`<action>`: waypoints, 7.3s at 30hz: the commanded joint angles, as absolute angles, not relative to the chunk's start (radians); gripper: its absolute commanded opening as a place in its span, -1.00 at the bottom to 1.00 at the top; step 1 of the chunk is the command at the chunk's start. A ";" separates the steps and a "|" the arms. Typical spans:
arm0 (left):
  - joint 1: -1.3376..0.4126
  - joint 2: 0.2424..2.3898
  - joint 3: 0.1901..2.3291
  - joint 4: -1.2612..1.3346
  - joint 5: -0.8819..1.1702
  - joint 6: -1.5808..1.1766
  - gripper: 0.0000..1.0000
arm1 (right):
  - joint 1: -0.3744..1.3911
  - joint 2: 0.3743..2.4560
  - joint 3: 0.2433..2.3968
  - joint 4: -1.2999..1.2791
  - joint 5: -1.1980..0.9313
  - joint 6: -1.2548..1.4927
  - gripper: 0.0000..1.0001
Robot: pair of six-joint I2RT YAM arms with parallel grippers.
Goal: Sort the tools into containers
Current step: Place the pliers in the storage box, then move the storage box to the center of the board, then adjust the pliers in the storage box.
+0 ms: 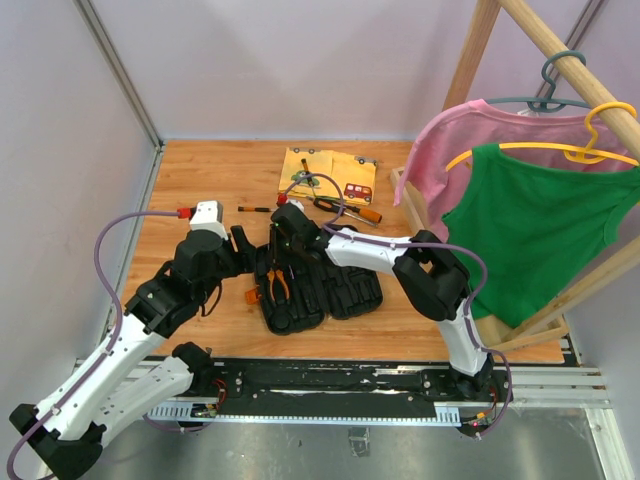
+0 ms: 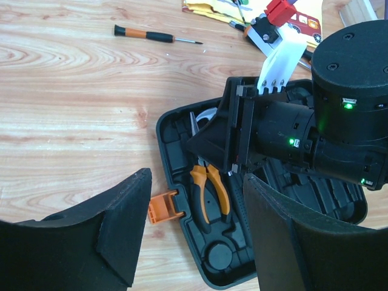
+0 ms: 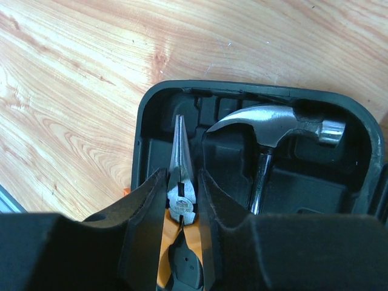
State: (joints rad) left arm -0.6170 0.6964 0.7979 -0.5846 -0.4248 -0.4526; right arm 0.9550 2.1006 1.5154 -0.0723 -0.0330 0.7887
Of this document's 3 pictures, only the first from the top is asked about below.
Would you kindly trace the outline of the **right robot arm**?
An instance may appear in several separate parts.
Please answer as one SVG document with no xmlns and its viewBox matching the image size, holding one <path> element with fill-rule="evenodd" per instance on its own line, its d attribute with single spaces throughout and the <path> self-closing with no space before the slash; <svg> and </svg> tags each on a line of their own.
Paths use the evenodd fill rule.
<svg viewBox="0 0 640 480">
<path fill-rule="evenodd" d="M 440 242 L 427 230 L 392 238 L 348 226 L 321 227 L 292 204 L 277 208 L 271 220 L 288 249 L 307 261 L 394 277 L 413 308 L 437 324 L 455 392 L 474 400 L 487 391 L 494 360 L 471 314 L 470 274 L 454 254 L 462 248 Z"/>
</svg>

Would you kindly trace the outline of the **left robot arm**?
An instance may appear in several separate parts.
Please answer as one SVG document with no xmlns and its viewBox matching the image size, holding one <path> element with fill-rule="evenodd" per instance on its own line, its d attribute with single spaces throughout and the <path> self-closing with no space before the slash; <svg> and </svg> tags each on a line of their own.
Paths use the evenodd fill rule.
<svg viewBox="0 0 640 480">
<path fill-rule="evenodd" d="M 210 355 L 192 342 L 135 383 L 122 381 L 185 322 L 202 312 L 227 278 L 255 269 L 255 247 L 240 226 L 191 230 L 172 260 L 142 283 L 102 344 L 56 391 L 21 404 L 9 420 L 57 479 L 78 479 L 122 430 L 174 395 L 215 384 Z"/>
</svg>

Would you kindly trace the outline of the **black plastic tool case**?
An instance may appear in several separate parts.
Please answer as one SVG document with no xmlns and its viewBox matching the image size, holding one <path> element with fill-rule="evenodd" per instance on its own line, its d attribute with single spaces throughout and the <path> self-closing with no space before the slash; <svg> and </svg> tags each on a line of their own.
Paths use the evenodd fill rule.
<svg viewBox="0 0 640 480">
<path fill-rule="evenodd" d="M 310 263 L 285 249 L 284 236 L 272 225 L 267 244 L 257 248 L 254 287 L 246 303 L 259 307 L 268 330 L 276 335 L 300 333 L 327 317 L 347 320 L 378 309 L 383 293 L 375 272 L 357 267 Z M 295 281 L 288 272 L 292 265 Z M 268 293 L 267 272 L 279 268 L 289 285 L 289 302 L 275 304 Z"/>
</svg>

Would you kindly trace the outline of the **orange needle nose pliers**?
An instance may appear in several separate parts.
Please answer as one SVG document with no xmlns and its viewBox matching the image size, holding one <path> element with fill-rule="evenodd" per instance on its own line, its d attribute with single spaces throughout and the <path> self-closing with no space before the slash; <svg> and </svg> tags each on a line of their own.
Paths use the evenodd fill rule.
<svg viewBox="0 0 640 480">
<path fill-rule="evenodd" d="M 284 272 L 279 268 L 271 268 L 267 272 L 268 293 L 275 304 L 289 302 L 291 293 Z"/>
</svg>

